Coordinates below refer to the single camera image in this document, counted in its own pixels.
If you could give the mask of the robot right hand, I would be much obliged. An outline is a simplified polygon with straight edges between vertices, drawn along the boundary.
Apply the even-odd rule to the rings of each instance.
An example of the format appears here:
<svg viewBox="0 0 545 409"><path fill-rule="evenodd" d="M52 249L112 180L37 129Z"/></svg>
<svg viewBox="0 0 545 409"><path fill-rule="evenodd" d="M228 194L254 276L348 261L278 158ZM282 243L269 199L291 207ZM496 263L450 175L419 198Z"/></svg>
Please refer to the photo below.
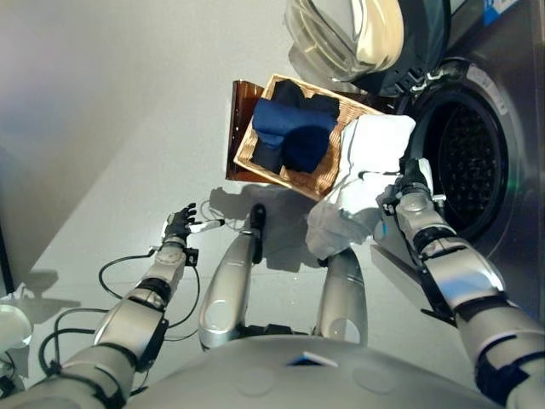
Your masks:
<svg viewBox="0 0 545 409"><path fill-rule="evenodd" d="M427 199L433 197L433 178L430 163L426 158L401 160L401 173L389 182L376 197L381 208L384 204L397 203L409 193L423 193Z"/></svg>

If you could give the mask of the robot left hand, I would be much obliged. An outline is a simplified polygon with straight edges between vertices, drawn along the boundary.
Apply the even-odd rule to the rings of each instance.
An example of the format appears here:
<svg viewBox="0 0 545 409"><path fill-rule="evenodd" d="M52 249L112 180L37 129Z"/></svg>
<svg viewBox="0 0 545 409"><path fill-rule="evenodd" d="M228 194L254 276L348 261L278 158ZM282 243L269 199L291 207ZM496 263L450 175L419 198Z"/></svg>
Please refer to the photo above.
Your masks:
<svg viewBox="0 0 545 409"><path fill-rule="evenodd" d="M169 214L163 227L162 244L176 242L186 245L187 238L191 234L203 233L225 225L225 220L222 218L200 222L196 220L196 215L195 203L190 203L183 209Z"/></svg>

